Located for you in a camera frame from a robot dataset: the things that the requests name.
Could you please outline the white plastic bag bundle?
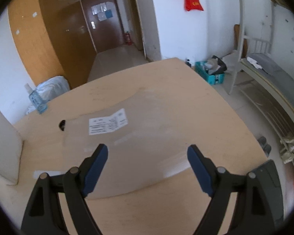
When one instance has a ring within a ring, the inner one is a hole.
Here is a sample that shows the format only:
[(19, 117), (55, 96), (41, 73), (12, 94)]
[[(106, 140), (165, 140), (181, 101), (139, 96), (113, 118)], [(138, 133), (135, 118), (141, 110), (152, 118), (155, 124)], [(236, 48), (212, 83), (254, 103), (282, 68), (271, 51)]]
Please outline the white plastic bag bundle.
[[(62, 94), (70, 91), (70, 86), (64, 76), (55, 76), (40, 83), (34, 90), (36, 90), (43, 100), (48, 102), (61, 96)], [(30, 114), (35, 111), (36, 108), (31, 105), (27, 108), (26, 114)]]

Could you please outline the wooden wardrobe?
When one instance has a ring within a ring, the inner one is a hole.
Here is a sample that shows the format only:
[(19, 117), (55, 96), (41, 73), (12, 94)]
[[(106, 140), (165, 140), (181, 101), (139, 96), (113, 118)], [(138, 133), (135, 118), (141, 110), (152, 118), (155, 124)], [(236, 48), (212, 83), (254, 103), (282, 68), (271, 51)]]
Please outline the wooden wardrobe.
[(87, 83), (96, 51), (80, 0), (12, 0), (8, 18), (18, 54), (35, 85), (64, 76)]

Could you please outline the dark brown entrance door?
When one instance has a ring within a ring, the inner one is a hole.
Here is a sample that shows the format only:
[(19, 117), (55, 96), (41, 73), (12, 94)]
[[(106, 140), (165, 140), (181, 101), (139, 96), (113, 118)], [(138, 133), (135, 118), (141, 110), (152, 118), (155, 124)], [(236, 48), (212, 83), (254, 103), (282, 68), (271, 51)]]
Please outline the dark brown entrance door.
[(82, 0), (82, 7), (96, 52), (105, 52), (125, 44), (117, 0)]

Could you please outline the teal cardboard box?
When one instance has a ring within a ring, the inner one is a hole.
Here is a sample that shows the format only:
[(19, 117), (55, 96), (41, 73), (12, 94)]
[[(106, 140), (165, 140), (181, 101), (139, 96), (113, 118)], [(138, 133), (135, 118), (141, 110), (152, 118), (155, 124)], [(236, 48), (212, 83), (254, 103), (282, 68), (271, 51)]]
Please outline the teal cardboard box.
[(194, 70), (209, 85), (217, 85), (224, 82), (227, 65), (219, 57), (213, 55), (207, 61), (197, 61)]

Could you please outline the red fire extinguisher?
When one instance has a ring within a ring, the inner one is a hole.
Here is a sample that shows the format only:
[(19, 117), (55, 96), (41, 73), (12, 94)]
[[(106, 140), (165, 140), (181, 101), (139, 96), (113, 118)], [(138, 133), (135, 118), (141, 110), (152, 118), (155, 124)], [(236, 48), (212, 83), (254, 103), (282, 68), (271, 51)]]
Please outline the red fire extinguisher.
[(125, 40), (127, 45), (132, 45), (131, 34), (129, 31), (125, 32)]

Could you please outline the white foam box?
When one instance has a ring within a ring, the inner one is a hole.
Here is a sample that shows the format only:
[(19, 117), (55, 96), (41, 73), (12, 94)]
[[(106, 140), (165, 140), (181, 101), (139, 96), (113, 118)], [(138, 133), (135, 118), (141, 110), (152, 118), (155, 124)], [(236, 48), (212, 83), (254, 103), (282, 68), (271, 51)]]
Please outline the white foam box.
[(23, 139), (0, 111), (0, 179), (7, 185), (18, 183)]

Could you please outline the brown paper sheet with label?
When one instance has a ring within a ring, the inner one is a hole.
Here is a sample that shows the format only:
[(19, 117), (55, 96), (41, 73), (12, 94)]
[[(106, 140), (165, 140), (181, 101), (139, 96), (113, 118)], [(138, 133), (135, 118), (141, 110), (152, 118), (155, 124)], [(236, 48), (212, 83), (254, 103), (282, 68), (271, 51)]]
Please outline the brown paper sheet with label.
[(139, 91), (100, 111), (68, 119), (63, 170), (79, 166), (99, 144), (108, 159), (91, 200), (126, 194), (158, 183), (190, 167), (193, 109), (161, 91)]

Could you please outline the black slippers on floor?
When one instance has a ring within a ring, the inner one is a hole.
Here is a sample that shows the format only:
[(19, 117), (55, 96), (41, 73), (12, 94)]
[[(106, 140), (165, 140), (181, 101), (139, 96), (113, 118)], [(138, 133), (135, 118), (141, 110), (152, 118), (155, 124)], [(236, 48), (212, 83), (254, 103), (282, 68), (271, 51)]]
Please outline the black slippers on floor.
[(268, 157), (270, 155), (272, 147), (268, 144), (267, 139), (264, 136), (261, 136), (257, 139), (257, 141), (260, 144), (262, 150), (264, 151), (266, 157)]

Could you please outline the side room doorway frame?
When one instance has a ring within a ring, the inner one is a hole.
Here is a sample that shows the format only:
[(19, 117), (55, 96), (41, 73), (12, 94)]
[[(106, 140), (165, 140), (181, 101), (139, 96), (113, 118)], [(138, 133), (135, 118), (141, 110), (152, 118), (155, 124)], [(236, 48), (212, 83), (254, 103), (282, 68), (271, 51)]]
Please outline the side room doorway frame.
[(142, 24), (137, 0), (124, 0), (124, 5), (132, 43), (146, 58)]

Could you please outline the grey metal bunk bed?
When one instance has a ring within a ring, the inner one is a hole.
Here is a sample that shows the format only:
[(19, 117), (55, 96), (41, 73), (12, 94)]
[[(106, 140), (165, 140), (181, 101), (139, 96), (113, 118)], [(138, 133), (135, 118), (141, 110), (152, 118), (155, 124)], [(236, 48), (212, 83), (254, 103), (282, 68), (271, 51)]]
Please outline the grey metal bunk bed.
[(238, 88), (272, 126), (280, 157), (294, 167), (294, 79), (270, 57), (272, 41), (245, 33), (245, 0), (240, 3), (237, 49), (227, 93)]

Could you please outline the clear blue spray bottle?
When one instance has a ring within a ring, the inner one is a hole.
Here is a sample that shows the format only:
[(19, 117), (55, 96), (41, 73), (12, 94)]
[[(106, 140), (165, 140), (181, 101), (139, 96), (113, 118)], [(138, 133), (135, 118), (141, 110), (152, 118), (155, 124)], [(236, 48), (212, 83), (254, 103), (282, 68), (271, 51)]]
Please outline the clear blue spray bottle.
[(36, 90), (33, 90), (29, 84), (25, 85), (25, 89), (28, 92), (28, 98), (32, 102), (32, 105), (36, 108), (39, 114), (44, 113), (48, 106), (47, 102), (42, 99), (39, 93)]

